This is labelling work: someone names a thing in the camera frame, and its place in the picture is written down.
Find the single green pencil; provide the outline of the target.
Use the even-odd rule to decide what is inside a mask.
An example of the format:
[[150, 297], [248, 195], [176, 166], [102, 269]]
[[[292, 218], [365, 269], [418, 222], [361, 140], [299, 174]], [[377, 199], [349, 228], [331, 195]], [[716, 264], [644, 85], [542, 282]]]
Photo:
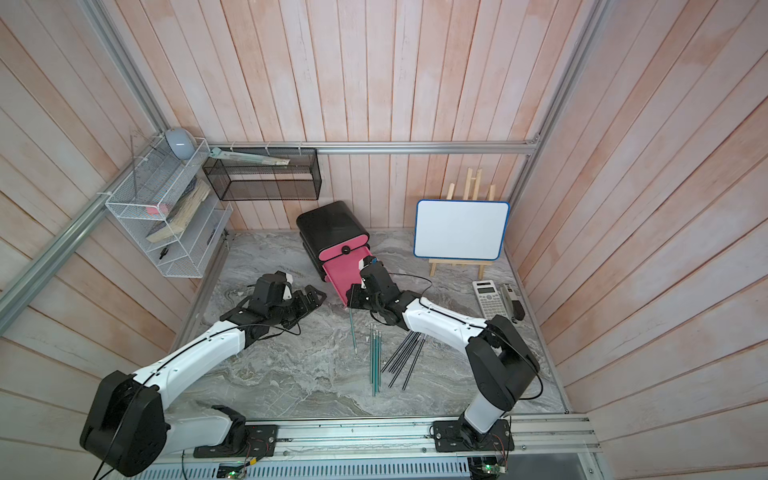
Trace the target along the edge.
[[353, 345], [353, 352], [357, 354], [358, 348], [357, 348], [357, 341], [356, 341], [356, 332], [355, 332], [355, 321], [354, 321], [354, 312], [350, 308], [348, 308], [349, 312], [349, 324], [350, 324], [350, 337], [352, 339], [352, 345]]

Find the black drawer cabinet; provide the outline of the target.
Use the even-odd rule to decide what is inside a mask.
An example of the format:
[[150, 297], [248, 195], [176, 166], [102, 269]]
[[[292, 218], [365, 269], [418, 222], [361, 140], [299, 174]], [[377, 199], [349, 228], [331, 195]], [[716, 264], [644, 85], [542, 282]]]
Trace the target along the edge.
[[370, 239], [369, 232], [344, 201], [335, 201], [304, 212], [297, 217], [296, 225], [303, 248], [323, 281], [326, 280], [326, 274], [318, 259], [323, 249], [361, 234], [368, 234]]

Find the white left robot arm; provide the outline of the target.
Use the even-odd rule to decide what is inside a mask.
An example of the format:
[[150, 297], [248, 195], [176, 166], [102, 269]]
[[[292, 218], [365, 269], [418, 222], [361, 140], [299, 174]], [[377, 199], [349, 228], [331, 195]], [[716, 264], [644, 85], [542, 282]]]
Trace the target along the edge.
[[251, 442], [246, 419], [224, 406], [170, 416], [168, 407], [224, 360], [260, 340], [299, 334], [301, 319], [326, 300], [323, 291], [294, 289], [291, 275], [261, 276], [252, 292], [203, 334], [155, 363], [104, 377], [79, 438], [80, 446], [120, 474], [131, 477], [158, 457], [188, 449], [246, 456]]

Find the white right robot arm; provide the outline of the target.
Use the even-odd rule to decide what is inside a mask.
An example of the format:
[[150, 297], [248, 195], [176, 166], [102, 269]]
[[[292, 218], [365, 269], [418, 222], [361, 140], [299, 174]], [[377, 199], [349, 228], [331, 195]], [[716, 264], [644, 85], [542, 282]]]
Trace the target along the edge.
[[539, 378], [540, 365], [512, 322], [502, 315], [474, 318], [441, 307], [424, 295], [402, 290], [374, 256], [359, 262], [361, 280], [347, 293], [348, 305], [388, 326], [424, 334], [465, 354], [478, 393], [459, 417], [462, 429], [487, 434]]

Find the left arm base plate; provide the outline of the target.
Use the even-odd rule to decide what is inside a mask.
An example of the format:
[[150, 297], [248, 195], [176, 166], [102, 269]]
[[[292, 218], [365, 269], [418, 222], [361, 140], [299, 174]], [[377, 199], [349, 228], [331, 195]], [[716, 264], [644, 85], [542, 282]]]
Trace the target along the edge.
[[279, 427], [276, 424], [235, 426], [225, 440], [215, 446], [194, 449], [194, 458], [256, 458], [274, 455]]

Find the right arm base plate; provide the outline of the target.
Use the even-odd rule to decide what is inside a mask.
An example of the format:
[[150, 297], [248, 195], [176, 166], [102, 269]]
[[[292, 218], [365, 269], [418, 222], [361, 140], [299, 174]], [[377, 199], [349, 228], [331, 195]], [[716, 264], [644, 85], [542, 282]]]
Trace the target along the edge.
[[436, 451], [440, 453], [508, 453], [514, 449], [509, 422], [506, 419], [497, 419], [486, 433], [474, 430], [463, 417], [438, 420], [432, 423], [430, 434]]

